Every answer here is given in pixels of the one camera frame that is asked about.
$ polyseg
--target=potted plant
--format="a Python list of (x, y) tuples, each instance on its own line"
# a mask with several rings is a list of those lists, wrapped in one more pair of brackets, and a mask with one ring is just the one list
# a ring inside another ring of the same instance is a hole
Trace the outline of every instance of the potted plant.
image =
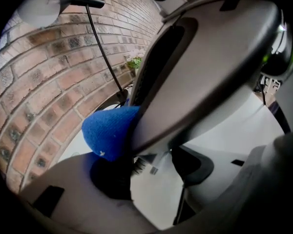
[(128, 68), (132, 68), (135, 70), (135, 73), (138, 72), (141, 62), (142, 62), (142, 58), (145, 55), (145, 50), (144, 49), (136, 49), (136, 50), (132, 50), (128, 53), (128, 57), (126, 59), (126, 65)]

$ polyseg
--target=black cable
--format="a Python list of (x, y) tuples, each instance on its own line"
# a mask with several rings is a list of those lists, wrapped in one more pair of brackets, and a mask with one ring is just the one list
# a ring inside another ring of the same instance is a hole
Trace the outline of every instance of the black cable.
[(118, 86), (119, 91), (121, 93), (123, 93), (123, 89), (122, 89), (120, 83), (118, 82), (118, 80), (116, 78), (116, 75), (115, 75), (115, 73), (114, 73), (114, 71), (113, 71), (113, 69), (111, 67), (111, 64), (109, 63), (109, 61), (108, 61), (108, 59), (106, 57), (106, 54), (104, 53), (104, 50), (103, 50), (103, 47), (102, 47), (102, 45), (100, 43), (100, 40), (99, 40), (98, 34), (96, 32), (96, 29), (94, 28), (94, 24), (93, 24), (93, 20), (92, 20), (92, 17), (91, 17), (91, 13), (90, 13), (90, 9), (89, 9), (89, 5), (88, 4), (86, 5), (86, 10), (87, 10), (87, 14), (88, 14), (88, 17), (89, 17), (89, 21), (90, 21), (90, 25), (91, 25), (93, 34), (94, 34), (94, 36), (95, 36), (95, 38), (97, 40), (97, 43), (98, 43), (99, 49), (100, 49), (100, 51), (102, 53), (102, 56), (103, 56), (103, 58), (104, 58), (104, 60), (105, 60), (105, 62), (107, 64), (107, 67), (108, 67), (109, 71), (111, 72), (111, 74), (113, 76), (113, 79), (114, 79), (116, 85)]
[(260, 80), (258, 80), (257, 83), (258, 83), (258, 86), (259, 86), (260, 92), (262, 93), (262, 96), (263, 96), (263, 103), (264, 103), (264, 105), (266, 105), (265, 93), (264, 93), (263, 87), (262, 87), (261, 84), (260, 84)]
[(116, 106), (116, 107), (114, 107), (114, 108), (118, 108), (120, 105), (121, 105), (121, 103), (117, 104), (117, 106)]

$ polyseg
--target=black metal rod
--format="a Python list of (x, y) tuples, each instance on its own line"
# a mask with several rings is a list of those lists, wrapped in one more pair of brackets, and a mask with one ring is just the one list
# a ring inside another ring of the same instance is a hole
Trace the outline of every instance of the black metal rod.
[(78, 5), (78, 6), (87, 6), (90, 5), (92, 8), (99, 8), (101, 9), (105, 1), (104, 0), (72, 0), (71, 5)]
[(105, 62), (106, 62), (106, 64), (107, 64), (107, 67), (108, 67), (109, 71), (111, 72), (111, 74), (112, 74), (112, 76), (113, 76), (113, 79), (114, 79), (116, 85), (118, 86), (119, 90), (121, 91), (121, 93), (123, 93), (123, 89), (122, 89), (120, 83), (118, 82), (118, 80), (117, 80), (117, 78), (116, 78), (116, 75), (115, 75), (115, 73), (114, 73), (114, 71), (113, 71), (113, 69), (112, 69), (112, 67), (111, 67), (111, 64), (109, 63), (109, 61), (108, 61), (108, 59), (107, 59), (107, 57), (106, 57), (106, 54), (104, 53), (104, 50), (103, 50), (102, 45), (101, 45), (101, 43), (100, 43), (100, 40), (99, 40), (98, 34), (97, 34), (97, 32), (96, 32), (96, 29), (94, 28), (94, 24), (93, 24), (93, 20), (92, 20), (92, 17), (91, 17), (91, 13), (90, 13), (89, 5), (88, 5), (88, 4), (86, 5), (86, 10), (87, 10), (87, 14), (88, 14), (88, 17), (89, 17), (89, 21), (90, 21), (90, 25), (91, 25), (91, 28), (92, 28), (93, 34), (94, 34), (94, 36), (95, 36), (95, 38), (96, 38), (96, 40), (97, 40), (97, 43), (98, 43), (99, 49), (100, 49), (100, 51), (101, 51), (101, 53), (102, 53), (102, 55), (103, 55), (103, 58), (104, 58), (104, 60), (105, 60)]
[(258, 86), (259, 86), (260, 92), (262, 93), (263, 104), (266, 105), (265, 93), (264, 93), (264, 89), (263, 89), (263, 87), (262, 87), (262, 84), (260, 84), (260, 80), (257, 81), (257, 84), (258, 84)]

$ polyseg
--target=gray plastic panel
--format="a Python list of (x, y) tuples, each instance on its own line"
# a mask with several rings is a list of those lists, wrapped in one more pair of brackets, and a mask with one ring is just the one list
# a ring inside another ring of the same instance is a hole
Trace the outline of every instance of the gray plastic panel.
[(199, 27), (134, 130), (131, 147), (137, 153), (151, 146), (166, 151), (178, 138), (174, 144), (185, 143), (193, 125), (258, 72), (281, 23), (277, 6), (240, 0), (235, 10), (219, 11), (222, 4), (183, 15), (197, 19)]

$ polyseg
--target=blue foam cover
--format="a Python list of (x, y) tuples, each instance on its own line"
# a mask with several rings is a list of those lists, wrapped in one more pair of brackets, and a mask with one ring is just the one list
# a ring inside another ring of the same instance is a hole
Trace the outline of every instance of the blue foam cover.
[(122, 156), (125, 138), (131, 121), (139, 107), (121, 107), (97, 111), (86, 118), (82, 125), (84, 139), (98, 156), (115, 161)]

